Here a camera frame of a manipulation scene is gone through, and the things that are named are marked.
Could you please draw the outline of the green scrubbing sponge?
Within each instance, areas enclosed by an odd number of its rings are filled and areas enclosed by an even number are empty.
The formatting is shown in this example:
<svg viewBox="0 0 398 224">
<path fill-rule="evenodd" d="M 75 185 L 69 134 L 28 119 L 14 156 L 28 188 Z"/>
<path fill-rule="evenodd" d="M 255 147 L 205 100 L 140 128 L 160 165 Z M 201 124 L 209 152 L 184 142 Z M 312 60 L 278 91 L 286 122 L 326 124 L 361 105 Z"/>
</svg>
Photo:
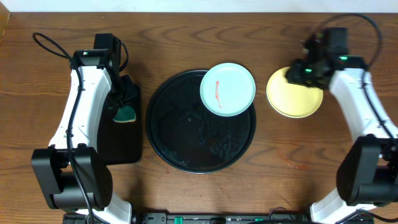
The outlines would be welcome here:
<svg viewBox="0 0 398 224">
<path fill-rule="evenodd" d="M 116 123 L 133 123 L 136 121 L 136 112 L 133 107 L 124 105 L 118 108 L 113 121 Z"/>
</svg>

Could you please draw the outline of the yellow plate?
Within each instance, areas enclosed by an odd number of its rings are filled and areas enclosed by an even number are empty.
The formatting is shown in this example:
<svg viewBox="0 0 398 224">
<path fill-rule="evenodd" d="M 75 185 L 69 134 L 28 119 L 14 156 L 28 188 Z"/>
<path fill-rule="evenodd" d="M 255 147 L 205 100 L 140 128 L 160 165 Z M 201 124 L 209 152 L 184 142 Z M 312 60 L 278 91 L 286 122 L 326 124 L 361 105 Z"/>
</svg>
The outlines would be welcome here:
<svg viewBox="0 0 398 224">
<path fill-rule="evenodd" d="M 290 118 L 305 118 L 319 109 L 323 91 L 288 83 L 285 74 L 289 68 L 281 68 L 270 77 L 266 96 L 278 113 Z"/>
</svg>

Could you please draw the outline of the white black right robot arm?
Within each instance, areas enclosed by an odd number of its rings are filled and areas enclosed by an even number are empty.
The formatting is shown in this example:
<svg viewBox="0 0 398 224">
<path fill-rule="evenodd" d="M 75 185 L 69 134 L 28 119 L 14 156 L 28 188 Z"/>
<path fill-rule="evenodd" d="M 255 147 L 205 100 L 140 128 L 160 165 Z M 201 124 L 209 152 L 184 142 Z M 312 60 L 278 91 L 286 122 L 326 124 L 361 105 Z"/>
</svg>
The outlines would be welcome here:
<svg viewBox="0 0 398 224">
<path fill-rule="evenodd" d="M 353 145 L 338 168 L 336 188 L 310 206 L 316 223 L 346 223 L 397 202 L 397 126 L 388 117 L 361 57 L 295 61 L 291 84 L 327 89 L 336 98 Z"/>
</svg>

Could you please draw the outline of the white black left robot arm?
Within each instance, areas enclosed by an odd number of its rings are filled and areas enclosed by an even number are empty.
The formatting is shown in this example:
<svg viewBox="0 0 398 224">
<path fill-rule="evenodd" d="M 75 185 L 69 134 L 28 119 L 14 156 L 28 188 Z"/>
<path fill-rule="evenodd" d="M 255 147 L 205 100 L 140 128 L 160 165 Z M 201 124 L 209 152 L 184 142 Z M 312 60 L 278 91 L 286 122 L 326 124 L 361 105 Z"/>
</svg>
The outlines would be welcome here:
<svg viewBox="0 0 398 224">
<path fill-rule="evenodd" d="M 132 223 L 132 205 L 113 193 L 113 180 L 97 152 L 103 105 L 119 80 L 120 54 L 77 50 L 71 58 L 71 88 L 58 129 L 31 164 L 51 209 L 86 215 L 88 223 Z"/>
</svg>

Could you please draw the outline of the light green plate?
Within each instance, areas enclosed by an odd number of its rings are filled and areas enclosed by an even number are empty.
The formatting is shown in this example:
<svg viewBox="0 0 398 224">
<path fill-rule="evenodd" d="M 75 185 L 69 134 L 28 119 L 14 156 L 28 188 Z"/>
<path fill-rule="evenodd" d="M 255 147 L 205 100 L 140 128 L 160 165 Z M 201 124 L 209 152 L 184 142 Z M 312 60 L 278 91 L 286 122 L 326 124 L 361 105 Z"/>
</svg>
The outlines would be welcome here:
<svg viewBox="0 0 398 224">
<path fill-rule="evenodd" d="M 200 83 L 205 107 L 218 116 L 236 116 L 251 106 L 256 84 L 250 71 L 236 63 L 221 63 L 209 69 Z"/>
</svg>

